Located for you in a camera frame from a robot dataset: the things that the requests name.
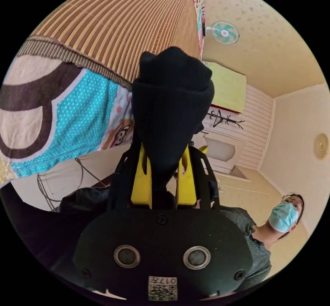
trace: striped bamboo mat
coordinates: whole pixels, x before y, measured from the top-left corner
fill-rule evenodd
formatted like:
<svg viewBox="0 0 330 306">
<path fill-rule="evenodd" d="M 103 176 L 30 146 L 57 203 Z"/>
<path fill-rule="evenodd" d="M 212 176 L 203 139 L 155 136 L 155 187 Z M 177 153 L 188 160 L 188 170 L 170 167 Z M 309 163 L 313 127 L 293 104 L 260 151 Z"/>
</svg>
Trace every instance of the striped bamboo mat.
<svg viewBox="0 0 330 306">
<path fill-rule="evenodd" d="M 18 56 L 61 59 L 130 89 L 141 53 L 170 46 L 200 59 L 193 0 L 68 0 L 34 30 Z"/>
</svg>

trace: black robotic device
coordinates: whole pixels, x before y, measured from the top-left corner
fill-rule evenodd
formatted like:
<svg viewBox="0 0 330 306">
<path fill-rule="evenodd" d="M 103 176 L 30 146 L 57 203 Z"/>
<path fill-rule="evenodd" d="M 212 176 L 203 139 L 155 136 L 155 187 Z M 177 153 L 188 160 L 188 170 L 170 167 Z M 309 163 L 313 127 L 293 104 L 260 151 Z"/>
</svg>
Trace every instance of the black robotic device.
<svg viewBox="0 0 330 306">
<path fill-rule="evenodd" d="M 237 289 L 252 257 L 240 229 L 217 211 L 206 155 L 189 146 L 199 210 L 149 209 L 130 202 L 140 147 L 134 137 L 117 166 L 107 212 L 78 241 L 73 262 L 85 285 L 135 301 L 199 300 Z"/>
</svg>

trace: surgical mask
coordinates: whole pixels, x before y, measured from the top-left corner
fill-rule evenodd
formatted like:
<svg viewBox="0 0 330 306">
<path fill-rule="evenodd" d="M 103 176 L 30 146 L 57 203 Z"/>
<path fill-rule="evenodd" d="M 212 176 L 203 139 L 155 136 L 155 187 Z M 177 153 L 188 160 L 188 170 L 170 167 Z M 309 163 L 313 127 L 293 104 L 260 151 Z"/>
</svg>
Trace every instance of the surgical mask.
<svg viewBox="0 0 330 306">
<path fill-rule="evenodd" d="M 291 203 L 280 203 L 275 206 L 268 219 L 270 225 L 281 233 L 286 233 L 298 220 L 298 211 Z"/>
</svg>

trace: printed label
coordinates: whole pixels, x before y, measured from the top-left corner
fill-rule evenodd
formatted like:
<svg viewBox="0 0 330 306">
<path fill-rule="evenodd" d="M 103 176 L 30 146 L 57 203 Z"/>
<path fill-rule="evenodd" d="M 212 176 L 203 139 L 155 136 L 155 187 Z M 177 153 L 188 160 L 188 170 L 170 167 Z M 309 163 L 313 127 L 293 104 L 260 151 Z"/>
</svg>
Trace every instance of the printed label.
<svg viewBox="0 0 330 306">
<path fill-rule="evenodd" d="M 174 301 L 178 299 L 176 277 L 149 276 L 148 298 L 153 301 Z"/>
</svg>

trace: eyeglasses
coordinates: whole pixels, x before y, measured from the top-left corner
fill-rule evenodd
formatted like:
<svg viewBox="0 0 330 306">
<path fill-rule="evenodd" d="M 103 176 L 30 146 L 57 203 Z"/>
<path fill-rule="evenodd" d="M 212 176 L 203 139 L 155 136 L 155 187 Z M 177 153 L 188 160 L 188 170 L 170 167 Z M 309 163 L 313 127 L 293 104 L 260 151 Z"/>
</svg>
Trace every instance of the eyeglasses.
<svg viewBox="0 0 330 306">
<path fill-rule="evenodd" d="M 295 210 L 301 210 L 303 204 L 300 200 L 294 199 L 292 196 L 283 196 L 282 201 L 283 203 L 291 203 Z"/>
</svg>

